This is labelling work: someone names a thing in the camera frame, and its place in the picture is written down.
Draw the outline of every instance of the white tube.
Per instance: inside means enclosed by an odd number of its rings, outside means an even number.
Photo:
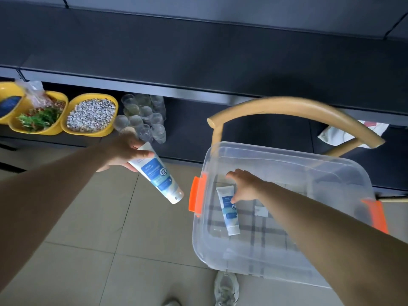
[[[176,181],[169,174],[168,170],[160,160],[149,142],[138,148],[139,150],[149,150],[154,152],[154,158],[133,159],[129,163],[147,178],[171,204],[179,202],[184,192],[177,185]]]
[[[222,215],[224,216],[228,235],[241,234],[238,223],[237,206],[231,203],[231,199],[234,196],[234,186],[217,187],[217,193],[220,198]]]

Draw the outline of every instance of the foot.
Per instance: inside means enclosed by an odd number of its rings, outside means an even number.
[[[234,273],[218,271],[214,281],[215,306],[236,306],[239,284]]]
[[[168,300],[163,306],[181,306],[181,304],[176,299]]]

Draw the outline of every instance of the white sticker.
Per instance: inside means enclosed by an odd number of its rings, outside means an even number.
[[[268,217],[268,209],[265,206],[255,206],[255,216]]]

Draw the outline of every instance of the hand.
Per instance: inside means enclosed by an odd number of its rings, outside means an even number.
[[[250,201],[257,199],[259,189],[266,183],[266,181],[252,175],[247,170],[236,169],[235,172],[228,172],[226,177],[232,178],[237,183],[237,192],[231,199],[233,204],[239,200]]]
[[[100,149],[107,158],[106,164],[97,172],[109,169],[111,165],[122,165],[133,172],[137,170],[128,161],[135,158],[153,158],[154,152],[149,150],[137,150],[144,142],[139,141],[133,133],[122,134],[113,140],[95,146]]]

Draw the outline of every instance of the chair backrest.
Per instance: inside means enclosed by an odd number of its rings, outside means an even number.
[[[385,143],[377,133],[327,104],[300,97],[265,97],[229,107],[208,118],[208,124],[214,129],[211,145],[221,141],[224,123],[238,117],[257,114],[282,114],[308,118],[331,125],[355,137],[325,153],[332,157],[339,157],[361,144],[376,148]]]

